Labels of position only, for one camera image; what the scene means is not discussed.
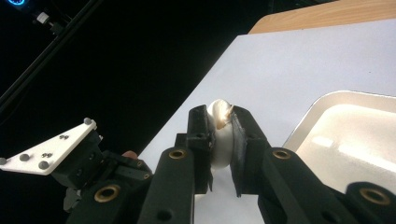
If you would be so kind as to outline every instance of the screw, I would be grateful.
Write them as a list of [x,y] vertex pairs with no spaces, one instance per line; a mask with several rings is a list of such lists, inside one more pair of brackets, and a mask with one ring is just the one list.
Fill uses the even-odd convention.
[[7,159],[6,158],[0,158],[0,165],[6,165]]
[[21,154],[20,161],[29,161],[30,157],[28,154]]
[[95,159],[95,153],[91,153],[90,157],[88,158],[90,161],[92,161],[93,159]]
[[50,167],[50,165],[46,161],[41,161],[38,164],[38,168],[40,168],[41,170],[46,170],[49,167]]
[[85,118],[85,119],[84,119],[84,123],[85,123],[86,125],[90,125],[90,124],[92,124],[92,120],[89,119],[89,118]]
[[45,157],[49,158],[51,156],[52,156],[52,153],[43,153],[43,154],[41,154],[41,158],[45,158]]
[[79,168],[77,170],[76,176],[82,176],[82,173],[84,173],[84,171],[81,168]]

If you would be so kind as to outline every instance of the white table surface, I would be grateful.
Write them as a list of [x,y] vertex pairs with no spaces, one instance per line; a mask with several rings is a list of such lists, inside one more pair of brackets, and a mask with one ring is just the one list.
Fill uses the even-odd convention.
[[[332,91],[396,96],[396,20],[240,35],[141,153],[155,170],[162,151],[187,131],[189,110],[225,99],[249,110],[281,147],[309,107]],[[257,197],[235,197],[227,167],[195,203],[195,223],[262,223]]]

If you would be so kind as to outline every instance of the metal plate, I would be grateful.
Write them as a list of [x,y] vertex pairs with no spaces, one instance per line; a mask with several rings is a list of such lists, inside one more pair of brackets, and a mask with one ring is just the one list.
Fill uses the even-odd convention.
[[67,132],[31,147],[11,158],[0,169],[10,172],[32,175],[49,175],[69,155],[69,153],[91,131],[96,129],[96,122],[82,123]]
[[319,98],[284,145],[334,189],[368,181],[393,193],[395,146],[396,98],[355,91]]

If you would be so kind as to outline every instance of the hex bolt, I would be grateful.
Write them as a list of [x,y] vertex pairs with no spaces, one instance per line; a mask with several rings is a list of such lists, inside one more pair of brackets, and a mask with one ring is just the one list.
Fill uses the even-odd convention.
[[92,124],[92,120],[89,119],[89,118],[85,118],[85,119],[84,119],[84,123],[85,123],[86,125],[90,125],[90,124]]
[[0,165],[6,165],[6,163],[7,163],[7,160],[6,160],[6,158],[0,158]]
[[41,170],[46,170],[50,167],[49,163],[47,161],[41,161],[38,164],[38,168],[40,168]]
[[20,161],[29,161],[29,159],[30,156],[28,154],[23,153],[20,155]]

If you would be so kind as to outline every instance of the white object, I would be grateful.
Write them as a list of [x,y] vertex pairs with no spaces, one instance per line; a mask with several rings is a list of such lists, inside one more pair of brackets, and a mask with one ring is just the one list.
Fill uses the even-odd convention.
[[320,97],[285,143],[326,185],[368,181],[396,193],[396,97],[338,91]]
[[96,129],[96,122],[93,119],[87,123],[89,124],[80,124],[7,159],[7,163],[0,165],[0,169],[33,175],[49,175],[91,130]]
[[228,166],[233,155],[233,124],[231,114],[233,106],[218,99],[207,108],[210,130],[215,133],[211,165],[213,169]]
[[[396,96],[396,20],[238,36],[139,158],[155,170],[185,133],[189,111],[216,99],[249,110],[281,147],[309,107],[332,91]],[[262,223],[257,196],[236,198],[230,169],[195,203],[195,223]]]
[[47,15],[47,13],[45,12],[41,12],[38,16],[37,16],[37,20],[41,23],[46,23],[48,20],[50,19],[50,16]]

